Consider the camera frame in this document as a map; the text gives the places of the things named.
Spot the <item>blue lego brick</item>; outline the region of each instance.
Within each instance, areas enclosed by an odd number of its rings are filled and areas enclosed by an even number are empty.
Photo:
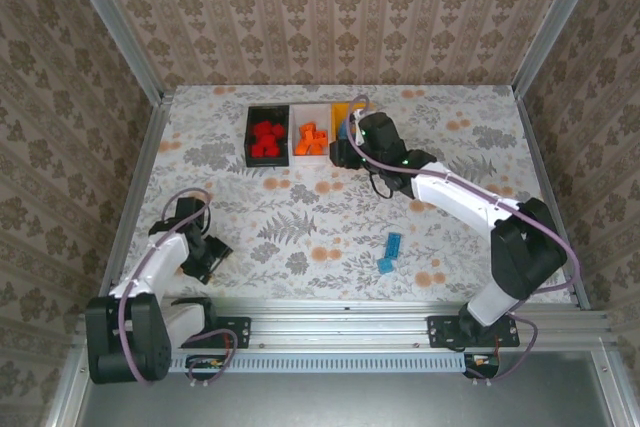
[[[378,270],[381,275],[393,272],[393,263],[391,259],[378,259]]]
[[[389,233],[389,237],[387,238],[387,250],[384,253],[384,257],[386,259],[398,258],[398,252],[400,251],[400,239],[402,239],[402,235],[395,232]]]

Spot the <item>floral tablecloth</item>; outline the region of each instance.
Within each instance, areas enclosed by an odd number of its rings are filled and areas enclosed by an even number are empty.
[[[189,86],[174,97],[126,269],[176,191],[213,196],[213,226],[234,252],[208,285],[177,271],[168,295],[465,301],[489,279],[489,245],[430,204],[380,199],[364,171],[331,165],[247,169],[247,106],[347,101],[368,94],[408,148],[421,148],[489,190],[540,196],[508,86]],[[380,275],[389,232],[403,235],[394,272]],[[564,281],[558,272],[552,283]],[[569,302],[566,292],[536,296]]]

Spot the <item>wall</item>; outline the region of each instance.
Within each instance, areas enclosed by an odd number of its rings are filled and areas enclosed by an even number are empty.
[[[591,301],[640,382],[640,0],[580,0],[525,102]]]
[[[117,0],[177,84],[507,84],[552,0]]]
[[[0,0],[0,425],[55,393],[149,111],[89,0]]]

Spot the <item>gray floor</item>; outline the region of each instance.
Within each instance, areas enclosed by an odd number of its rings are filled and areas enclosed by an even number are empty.
[[[593,369],[581,354],[537,354],[491,387],[461,374],[228,374],[191,388],[173,375],[151,388],[92,385],[79,425],[608,426]]]

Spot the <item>red toy piece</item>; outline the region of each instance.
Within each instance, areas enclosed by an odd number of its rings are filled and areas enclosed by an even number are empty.
[[[266,157],[280,157],[280,147],[273,145],[265,150],[264,155]]]
[[[268,120],[265,120],[264,122],[260,122],[259,124],[253,126],[253,135],[255,135],[258,140],[260,140],[263,135],[267,135],[270,133],[271,122],[269,122]]]
[[[277,140],[280,140],[280,139],[284,138],[284,136],[286,135],[287,131],[284,129],[282,124],[276,124],[276,125],[274,125],[272,127],[271,133],[276,136]]]
[[[262,145],[266,149],[268,149],[269,147],[273,147],[274,145],[276,145],[276,136],[273,134],[265,134],[260,137],[260,140],[258,140],[258,144]]]
[[[251,157],[264,157],[264,147],[260,144],[251,146]]]

